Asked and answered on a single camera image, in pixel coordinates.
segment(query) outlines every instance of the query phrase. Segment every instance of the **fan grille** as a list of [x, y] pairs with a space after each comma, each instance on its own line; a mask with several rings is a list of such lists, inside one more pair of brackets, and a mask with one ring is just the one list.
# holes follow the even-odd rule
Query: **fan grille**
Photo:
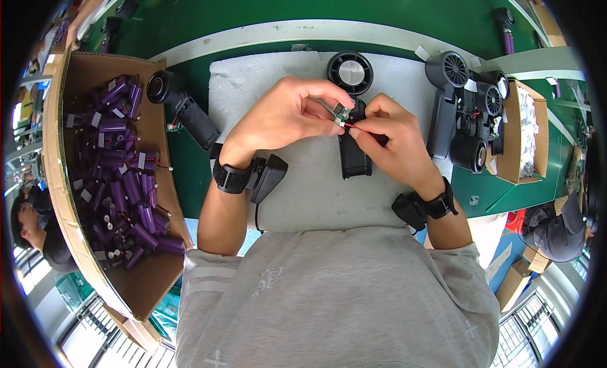
[[445, 74], [451, 83], [456, 87], [466, 84], [468, 74], [464, 61], [459, 56], [450, 54], [445, 58]]
[[485, 96], [485, 104], [490, 115], [497, 115], [501, 109], [500, 92], [496, 87], [490, 87]]

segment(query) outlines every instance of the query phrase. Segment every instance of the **window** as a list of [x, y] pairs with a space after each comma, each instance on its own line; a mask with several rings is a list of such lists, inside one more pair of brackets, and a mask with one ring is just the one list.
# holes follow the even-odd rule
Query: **window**
[[558, 340], [552, 320], [554, 308], [535, 291], [515, 311], [500, 322], [500, 342], [493, 367], [533, 368]]

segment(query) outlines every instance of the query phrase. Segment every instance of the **finger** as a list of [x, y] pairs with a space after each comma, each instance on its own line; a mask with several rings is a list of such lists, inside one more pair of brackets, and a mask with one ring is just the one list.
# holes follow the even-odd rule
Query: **finger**
[[310, 119], [304, 117], [300, 120], [301, 138], [322, 135], [338, 135], [345, 131], [339, 125], [326, 119]]
[[369, 135], [368, 132], [359, 129], [358, 123], [360, 122], [356, 123], [357, 128], [351, 128], [348, 132], [356, 141], [356, 144], [358, 144], [360, 149], [365, 152], [378, 167], [381, 168], [385, 166], [387, 159], [389, 159], [391, 155], [390, 150], [379, 145], [377, 140]]
[[398, 137], [401, 133], [401, 122], [394, 119], [370, 117], [356, 122], [356, 128], [389, 138]]
[[348, 93], [327, 80], [301, 79], [296, 84], [296, 92], [301, 95], [301, 98], [320, 98], [331, 107], [335, 107], [339, 102], [345, 108], [354, 108], [354, 103]]
[[304, 98], [303, 110], [310, 114], [315, 114], [320, 119], [330, 119], [333, 114], [322, 105], [322, 103], [316, 102], [314, 99]]
[[405, 110], [394, 99], [382, 92], [373, 98], [365, 109], [365, 115], [368, 117], [380, 113], [388, 114], [391, 119], [402, 117], [403, 115], [406, 116], [407, 114], [413, 116], [413, 114]]

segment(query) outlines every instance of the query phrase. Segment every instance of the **fan motor housing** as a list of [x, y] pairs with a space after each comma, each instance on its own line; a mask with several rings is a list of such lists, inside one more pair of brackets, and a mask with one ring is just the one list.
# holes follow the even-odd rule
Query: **fan motor housing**
[[323, 76], [351, 96], [356, 96], [371, 87], [373, 68], [360, 53], [344, 51], [331, 57]]

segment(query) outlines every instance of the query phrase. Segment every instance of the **cardboard box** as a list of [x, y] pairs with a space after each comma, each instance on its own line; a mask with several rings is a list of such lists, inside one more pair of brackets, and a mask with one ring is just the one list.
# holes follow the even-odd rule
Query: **cardboard box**
[[521, 112], [518, 102], [518, 89], [527, 90], [535, 100], [535, 118], [539, 133], [535, 135], [534, 173], [546, 177], [548, 168], [548, 106], [546, 99], [527, 85], [514, 81], [510, 82], [510, 96], [503, 102], [507, 123], [504, 123], [504, 154], [490, 156], [487, 152], [485, 166], [492, 175], [504, 181], [519, 185], [541, 181], [537, 177], [519, 177], [521, 166]]
[[525, 247], [523, 258], [529, 262], [529, 270], [537, 273], [544, 273], [550, 259], [539, 249], [539, 247]]
[[103, 304], [103, 309], [107, 311], [107, 314], [127, 338], [149, 353], [153, 354], [156, 351], [162, 342], [162, 336], [160, 336], [150, 321], [144, 323], [134, 321], [112, 309], [107, 304]]
[[[75, 129], [63, 127], [63, 114], [65, 111], [82, 111], [91, 88], [103, 86], [121, 74], [138, 75], [139, 82], [146, 86], [149, 77], [163, 68], [164, 61], [156, 64], [140, 58], [67, 51], [51, 81], [42, 123], [45, 135], [42, 140], [43, 159], [50, 197], [76, 264], [108, 306], [142, 322], [147, 320], [177, 281], [183, 270], [183, 257], [154, 251], [142, 258], [131, 271], [123, 266], [102, 271], [82, 232], [76, 210], [74, 198], [78, 197], [78, 193], [72, 190], [69, 177], [70, 169], [77, 160], [73, 147]], [[136, 149], [157, 150], [160, 161], [170, 166], [164, 106], [152, 104], [144, 95], [139, 109], [141, 120], [134, 125], [141, 140], [136, 142]], [[172, 214], [170, 234], [182, 238], [186, 248], [192, 248], [172, 172], [168, 169], [156, 170], [156, 182], [158, 204]]]
[[512, 309], [512, 306], [514, 306], [514, 303], [523, 292], [523, 289], [525, 289], [525, 286], [529, 283], [530, 275], [529, 263], [523, 259], [520, 259], [510, 266], [504, 281], [501, 282], [501, 285], [495, 294], [500, 303], [500, 311], [502, 313]]
[[535, 4], [533, 6], [535, 15], [540, 20], [540, 25], [546, 32], [546, 37], [550, 40], [553, 46], [567, 46], [567, 41], [563, 37], [563, 32], [558, 27], [557, 21], [550, 13], [547, 7], [543, 4]]

